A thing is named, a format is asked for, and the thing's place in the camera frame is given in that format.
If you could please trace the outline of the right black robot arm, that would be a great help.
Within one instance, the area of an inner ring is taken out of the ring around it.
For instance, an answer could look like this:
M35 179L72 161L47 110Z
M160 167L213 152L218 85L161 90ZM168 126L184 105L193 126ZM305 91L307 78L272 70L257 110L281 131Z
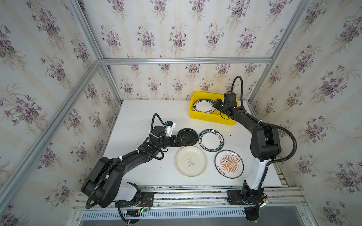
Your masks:
M260 207L265 198L263 185L269 166L291 159L297 152L298 145L295 136L288 129L257 119L246 110L243 103L238 106L237 95L233 91L237 80L240 80L240 96L243 96L243 79L241 76L236 76L232 81L231 89L224 93L223 100L217 99L214 102L213 108L219 111L221 116L226 115L226 120L231 119L241 124L251 133L250 151L253 161L241 195L244 203ZM292 141L292 150L281 159L277 159L281 153L279 131L285 132Z

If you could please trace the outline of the white plate red green rim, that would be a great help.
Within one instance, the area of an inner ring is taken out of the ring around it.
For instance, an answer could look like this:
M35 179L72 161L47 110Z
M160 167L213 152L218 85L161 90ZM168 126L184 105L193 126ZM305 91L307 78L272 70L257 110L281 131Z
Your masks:
M211 99L199 99L193 103L192 107L196 112L212 114L216 111L216 109L213 108L213 103L214 101Z

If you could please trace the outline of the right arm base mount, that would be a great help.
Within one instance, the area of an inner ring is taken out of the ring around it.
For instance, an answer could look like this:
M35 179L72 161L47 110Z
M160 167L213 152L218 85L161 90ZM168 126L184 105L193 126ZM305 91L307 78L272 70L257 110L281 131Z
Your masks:
M259 185L256 189L251 188L246 180L243 186L239 190L227 191L227 202L229 205L247 205L244 208L245 219L253 222L257 221L260 217L260 208L267 200L267 195L264 193L264 188L260 188Z

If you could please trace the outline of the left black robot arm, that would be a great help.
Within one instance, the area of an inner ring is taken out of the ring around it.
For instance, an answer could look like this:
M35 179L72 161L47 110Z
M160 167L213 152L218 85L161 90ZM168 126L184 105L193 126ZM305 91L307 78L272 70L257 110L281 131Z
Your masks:
M172 121L164 122L155 113L148 137L138 148L120 157L100 158L81 188L82 193L88 197L85 208L91 209L96 205L107 207L115 200L127 172L151 160L164 159L164 150L169 147L185 146L189 138L185 135L173 135L173 128Z

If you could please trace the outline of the white plate orange sunburst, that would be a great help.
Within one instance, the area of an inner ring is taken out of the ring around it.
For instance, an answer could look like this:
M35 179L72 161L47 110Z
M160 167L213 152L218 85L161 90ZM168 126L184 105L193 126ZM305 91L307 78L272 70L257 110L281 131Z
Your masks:
M216 154L215 167L222 176L229 179L236 179L244 172L241 157L231 150L222 150Z

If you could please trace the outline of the cream plate bear drawing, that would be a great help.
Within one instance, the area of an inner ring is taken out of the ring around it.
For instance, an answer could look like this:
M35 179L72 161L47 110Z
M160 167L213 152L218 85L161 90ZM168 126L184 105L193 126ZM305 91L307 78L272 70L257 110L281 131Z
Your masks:
M175 166L181 174L187 177L196 177L206 169L207 158L198 147L183 147L176 154Z

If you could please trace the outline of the black round plate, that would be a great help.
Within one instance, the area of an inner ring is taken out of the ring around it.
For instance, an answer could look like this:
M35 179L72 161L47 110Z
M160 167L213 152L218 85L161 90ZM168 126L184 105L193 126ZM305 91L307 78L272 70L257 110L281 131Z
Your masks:
M191 128L184 128L181 129L177 136L183 134L185 136L188 136L190 141L189 141L189 146L194 146L197 142L198 142L198 134L194 129Z

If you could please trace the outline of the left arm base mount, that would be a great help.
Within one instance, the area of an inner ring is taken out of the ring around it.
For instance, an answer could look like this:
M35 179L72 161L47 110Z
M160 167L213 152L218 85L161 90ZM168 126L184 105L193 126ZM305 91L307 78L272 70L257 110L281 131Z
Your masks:
M134 226L141 214L153 207L154 192L138 192L131 201L117 201L115 207L121 220L127 226Z

